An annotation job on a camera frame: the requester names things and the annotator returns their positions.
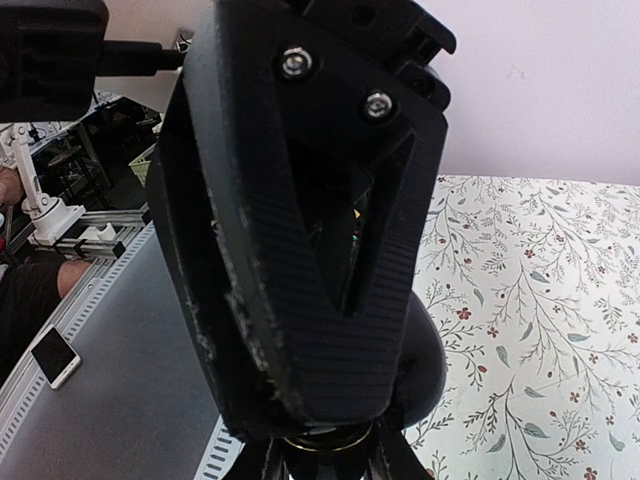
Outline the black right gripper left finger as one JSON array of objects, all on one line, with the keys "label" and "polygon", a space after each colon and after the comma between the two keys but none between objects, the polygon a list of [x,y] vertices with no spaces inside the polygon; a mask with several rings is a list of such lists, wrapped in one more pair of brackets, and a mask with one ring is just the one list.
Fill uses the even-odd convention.
[{"label": "black right gripper left finger", "polygon": [[233,480],[281,480],[285,478],[280,442],[247,443],[232,465]]}]

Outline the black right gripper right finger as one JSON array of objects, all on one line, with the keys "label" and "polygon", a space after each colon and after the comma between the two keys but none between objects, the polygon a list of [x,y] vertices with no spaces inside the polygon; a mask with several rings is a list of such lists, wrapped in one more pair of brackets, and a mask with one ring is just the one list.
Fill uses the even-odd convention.
[{"label": "black right gripper right finger", "polygon": [[386,416],[377,419],[367,463],[367,478],[373,480],[433,480],[407,443],[401,429]]}]

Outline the black earbuds charging case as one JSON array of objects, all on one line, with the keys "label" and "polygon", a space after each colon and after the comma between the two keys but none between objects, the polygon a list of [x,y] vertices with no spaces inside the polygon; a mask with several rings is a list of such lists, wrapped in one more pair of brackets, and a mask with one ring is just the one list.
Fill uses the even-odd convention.
[{"label": "black earbuds charging case", "polygon": [[[425,419],[439,402],[446,381],[446,359],[438,331],[416,293],[406,312],[402,353],[394,391],[383,416],[403,431]],[[294,479],[368,479],[374,423],[368,435],[340,451],[312,453],[288,443],[284,465]]]}]

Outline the yellow green plastic basket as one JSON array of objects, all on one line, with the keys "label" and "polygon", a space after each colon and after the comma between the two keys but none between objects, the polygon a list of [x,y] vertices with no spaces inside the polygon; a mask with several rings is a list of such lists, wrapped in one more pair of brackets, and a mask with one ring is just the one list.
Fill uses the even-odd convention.
[{"label": "yellow green plastic basket", "polygon": [[145,186],[146,177],[151,163],[151,154],[155,145],[151,145],[129,163],[129,168],[142,186]]}]

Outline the seated person in background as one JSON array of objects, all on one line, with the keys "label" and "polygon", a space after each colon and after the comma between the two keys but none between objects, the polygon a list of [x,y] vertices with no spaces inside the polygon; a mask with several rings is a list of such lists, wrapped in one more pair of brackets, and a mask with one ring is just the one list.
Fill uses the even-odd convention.
[{"label": "seated person in background", "polygon": [[2,381],[89,267],[84,260],[64,257],[1,266]]}]

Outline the floral patterned table mat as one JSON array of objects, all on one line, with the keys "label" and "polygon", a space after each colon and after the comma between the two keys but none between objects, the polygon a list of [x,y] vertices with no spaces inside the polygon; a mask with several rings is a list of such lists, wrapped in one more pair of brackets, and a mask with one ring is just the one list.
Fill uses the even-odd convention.
[{"label": "floral patterned table mat", "polygon": [[639,475],[639,190],[440,176],[414,289],[447,381],[406,439],[437,479]]}]

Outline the white smartphone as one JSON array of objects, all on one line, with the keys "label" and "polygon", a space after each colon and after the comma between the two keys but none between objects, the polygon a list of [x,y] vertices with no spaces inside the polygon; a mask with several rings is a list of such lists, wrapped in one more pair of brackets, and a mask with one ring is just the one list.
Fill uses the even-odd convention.
[{"label": "white smartphone", "polygon": [[32,342],[29,352],[53,390],[58,390],[82,362],[80,355],[55,325],[44,329]]}]

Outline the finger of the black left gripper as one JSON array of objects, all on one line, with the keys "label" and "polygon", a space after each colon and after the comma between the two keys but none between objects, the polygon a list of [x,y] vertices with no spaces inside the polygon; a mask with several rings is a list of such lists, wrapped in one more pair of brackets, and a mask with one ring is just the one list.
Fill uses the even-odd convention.
[{"label": "finger of the black left gripper", "polygon": [[183,70],[231,316],[302,425],[381,415],[456,40],[413,1],[214,1]]},{"label": "finger of the black left gripper", "polygon": [[162,253],[213,398],[242,438],[310,428],[285,329],[310,315],[306,152],[295,85],[274,76],[179,81],[147,192]]}]

